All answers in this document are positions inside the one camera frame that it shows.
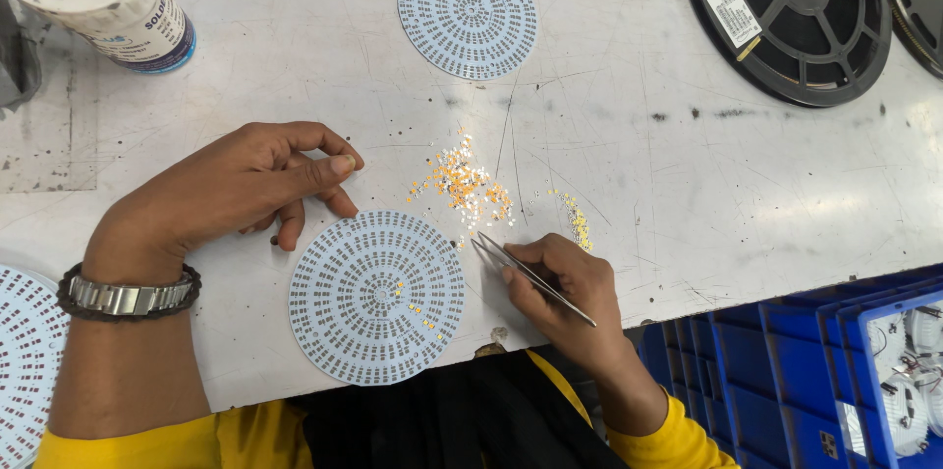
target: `blue plastic crate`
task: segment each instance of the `blue plastic crate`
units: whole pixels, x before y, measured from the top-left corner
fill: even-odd
[[[943,299],[943,264],[652,325],[643,362],[744,468],[943,468],[898,460],[866,322]],[[865,452],[849,447],[857,416]]]

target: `person's left hand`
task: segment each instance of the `person's left hand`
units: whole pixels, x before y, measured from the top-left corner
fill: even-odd
[[[330,158],[301,152],[314,149]],[[301,199],[315,195],[353,217],[358,209],[339,184],[361,168],[357,151],[320,123],[244,125],[115,203],[88,242],[82,273],[100,282],[154,281],[127,285],[172,282],[187,252],[236,230],[266,229],[276,216],[278,246],[294,250],[305,226]]]

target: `person's right hand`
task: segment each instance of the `person's right hand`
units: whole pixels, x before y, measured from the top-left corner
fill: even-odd
[[[594,258],[555,233],[530,245],[504,245],[515,258],[542,263],[559,278],[563,295],[596,322],[593,328],[569,308],[538,292],[521,271],[503,269],[511,303],[568,359],[596,379],[619,376],[635,354],[622,335],[615,276],[605,259]]]

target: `fingernail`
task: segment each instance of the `fingernail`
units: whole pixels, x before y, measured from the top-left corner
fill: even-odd
[[[354,170],[354,167],[357,167],[357,160],[354,160],[354,157],[349,154],[337,156],[331,160],[331,170],[338,176],[350,173]]]

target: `black braided bracelet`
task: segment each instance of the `black braided bracelet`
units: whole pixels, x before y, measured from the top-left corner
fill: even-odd
[[[78,263],[76,266],[72,267],[72,270],[65,272],[65,275],[62,277],[62,281],[59,282],[58,291],[55,293],[55,297],[58,298],[57,305],[66,312],[75,318],[81,318],[83,320],[92,320],[95,322],[113,322],[117,324],[118,322],[139,322],[141,320],[156,320],[158,318],[163,318],[164,316],[171,316],[187,310],[193,306],[196,298],[200,297],[200,287],[202,283],[200,282],[200,275],[194,270],[193,267],[183,265],[183,271],[190,274],[194,279],[194,284],[190,289],[190,292],[187,293],[187,297],[183,300],[178,306],[172,306],[170,308],[164,308],[162,310],[155,310],[148,312],[148,314],[143,315],[127,315],[127,316],[116,316],[114,314],[107,314],[105,312],[100,312],[99,310],[90,310],[83,306],[77,306],[76,302],[73,301],[72,295],[70,295],[70,290],[72,289],[72,278],[78,276],[82,273],[82,263]]]

